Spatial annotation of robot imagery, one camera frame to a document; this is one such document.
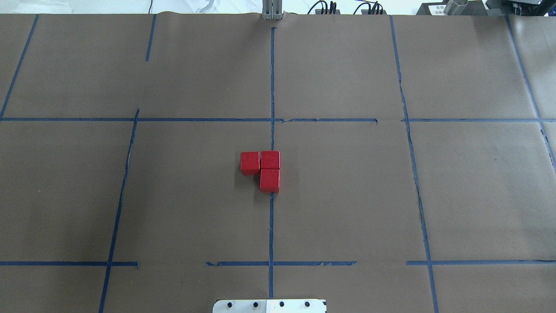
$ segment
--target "table surface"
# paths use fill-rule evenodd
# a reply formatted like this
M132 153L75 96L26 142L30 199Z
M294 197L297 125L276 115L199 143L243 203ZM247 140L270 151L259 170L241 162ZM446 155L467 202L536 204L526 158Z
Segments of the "table surface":
M552 311L554 27L0 15L0 311Z

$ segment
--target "blue tape line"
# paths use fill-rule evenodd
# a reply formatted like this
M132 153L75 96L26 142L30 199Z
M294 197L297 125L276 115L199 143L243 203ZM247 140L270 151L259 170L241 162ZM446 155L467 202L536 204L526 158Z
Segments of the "blue tape line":
M275 266L352 266L357 261L274 261Z
M373 122L378 123L377 119L289 119L282 120L285 122Z
M16 72L13 74L12 83L9 85L8 94L6 95L6 99L4 99L4 105L2 106L2 111L0 111L0 121L2 121L2 119L4 118L4 113L6 112L6 108L8 107L9 97L12 95L13 86L16 84L17 75L19 74L19 69L21 69L23 58L25 58L25 54L27 53L27 48L29 48L29 43L31 42L31 37L33 37L33 32L37 25L37 21L38 21L38 14L35 15L33 26L31 26L31 31L29 31L29 36L27 37L27 42L25 43L25 47L21 52L21 57L19 57L19 62L16 67Z
M270 122L272 119L234 118L140 118L141 122Z
M108 291L108 281L110 280L110 270L112 267L112 260L114 258L114 248L116 246L116 236L118 235L118 226L120 224L120 216L122 214L123 192L126 189L127 175L130 169L131 148L133 148L133 142L135 140L135 131L137 130L138 117L139 117L139 110L135 112L135 121L133 122L133 130L131 131L130 146L127 150L126 167L125 170L123 171L122 189L120 190L120 200L118 201L118 211L116 212L116 221L114 222L114 230L112 232L112 243L110 244L110 252L108 253L108 262L106 266L105 281L104 281L104 286L102 288L101 304L98 308L98 313L102 313L104 311L106 292Z
M269 122L271 119L247 118L139 118L140 122ZM132 118L5 118L4 121L133 122Z
M421 198L421 188L419 187L419 176L417 174L417 163L415 162L415 154L413 152L413 142L411 141L411 128L409 125L409 114L408 114L408 106L405 101L404 89L401 85L401 67L400 67L400 57L398 54L398 44L396 43L396 33L394 30L394 19L392 15L390 16L390 29L392 30L392 42L394 44L394 54L396 57L396 67L398 69L398 82L400 85L400 95L401 101L404 104L404 118L405 118L405 129L408 134L408 143L409 143L409 153L411 156L411 167L413 168L413 179L415 180L415 187L417 188L417 196L419 198L419 211L421 213L421 230L423 232L423 242L425 244L425 253L426 253L426 261L427 261L427 268L429 270L429 282L430 282L430 292L433 298L433 308L434 312L438 313L438 301L436 299L436 286L434 283L434 274L433 274L433 265L431 263L430 258L430 248L429 248L429 238L426 232L426 223L425 223L425 212L423 210L423 200Z
M106 266L108 262L70 262L70 261L0 261L0 266ZM112 266L131 266L139 268L139 262L113 262Z
M148 62L148 59L151 57L152 36L155 34L155 24L156 24L156 14L153 14L153 16L152 16L152 25L151 25L151 35L148 38L147 56L145 57L145 61L147 61L147 62Z
M268 266L268 261L224 261L216 264L207 262L207 266Z
M268 118L139 118L140 122L269 122ZM2 121L31 121L31 122L133 122L133 118L4 118ZM274 118L275 122L372 122L378 123L377 119L313 119L313 118L294 118L280 119ZM494 122L494 123L529 123L537 122L536 119L409 119L410 122ZM554 123L556 119L541 119L544 123Z
M357 261L274 261L273 266L352 266ZM211 263L206 266L268 266L267 261L224 261Z
M493 123L529 123L536 119L409 119L410 122L493 122Z
M426 261L407 261L406 265L427 265ZM454 261L432 261L433 265L529 265L543 264L556 265L556 260L454 260Z
M269 299L274 298L274 193L270 194L269 218Z
M276 27L270 30L270 150L274 150L274 30Z
M547 146L548 156L550 157L550 162L552 162L552 169L556 173L556 160L554 160L554 153L552 152L552 147L550 146L550 142L548 141L547 132L544 131L544 125L542 119L540 118L537 102L535 101L535 97L533 96L533 92L531 90L531 85L529 84L529 79L527 78L527 74L525 73L525 68L523 67L521 55L519 54L518 51L518 46L515 44L514 31L512 30L512 23L510 22L510 17L508 15L506 15L506 24L508 25L508 31L510 32L510 38L512 39L512 47L514 49L515 56L518 59L519 69L522 72L523 80L525 81L525 86L527 87L527 93L529 94L531 103L533 103L535 116L537 117L537 121L539 122L540 132L544 139L544 145Z
M5 118L4 121L17 122L133 122L130 118Z

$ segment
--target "metal bracket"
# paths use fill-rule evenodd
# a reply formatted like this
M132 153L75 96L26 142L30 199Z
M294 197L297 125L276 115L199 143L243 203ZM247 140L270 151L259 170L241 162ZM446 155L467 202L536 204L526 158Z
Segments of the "metal bracket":
M326 313L326 300L219 300L212 313Z
M262 0L262 19L282 19L282 0Z

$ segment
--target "cable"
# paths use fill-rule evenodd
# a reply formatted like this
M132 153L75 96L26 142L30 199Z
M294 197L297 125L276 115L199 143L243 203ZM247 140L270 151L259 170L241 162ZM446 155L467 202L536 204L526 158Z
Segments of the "cable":
M371 11L371 3L370 2L363 2L362 4L360 4L357 9L355 9L355 11L353 12L353 15L355 15L357 13L357 10L359 10L360 7L364 6L365 4L367 4L369 6L369 11Z
M367 11L367 14L375 15L375 10L378 13L378 8L379 8L378 4L379 4L378 2L375 2L375 4L373 4L373 8L370 11Z
M313 4L313 6L309 9L309 12L307 12L307 14L311 14L311 11L316 7L317 4L319 4L322 6L322 10L320 11L320 14L324 14L325 9L324 6L326 6L326 11L328 11L328 3L326 3L326 1L324 0L320 0L317 1L315 4Z
M214 0L208 0L208 4L206 5L206 7L197 9L196 13L204 13L205 11L210 9L213 4L214 4Z

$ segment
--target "black cable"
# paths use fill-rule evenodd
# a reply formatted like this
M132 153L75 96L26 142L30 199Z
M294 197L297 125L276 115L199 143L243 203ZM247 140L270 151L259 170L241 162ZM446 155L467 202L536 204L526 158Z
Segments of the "black cable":
M357 13L357 10L359 10L360 7L364 6L365 4L367 4L369 6L369 11L371 10L371 3L370 2L363 2L362 4L360 4L357 9L355 9L355 11L353 12L353 15L355 15Z
M313 6L309 9L309 12L307 12L307 14L311 14L311 11L316 7L317 4L319 4L322 6L322 10L320 11L320 14L324 13L324 6L326 6L326 10L328 11L328 3L326 3L326 1L324 0L320 0L317 1L315 4L313 4Z
M379 3L375 2L375 4L373 4L373 8L371 10L367 11L367 14L375 15L375 10L378 13L378 10L379 10L378 8L379 8Z

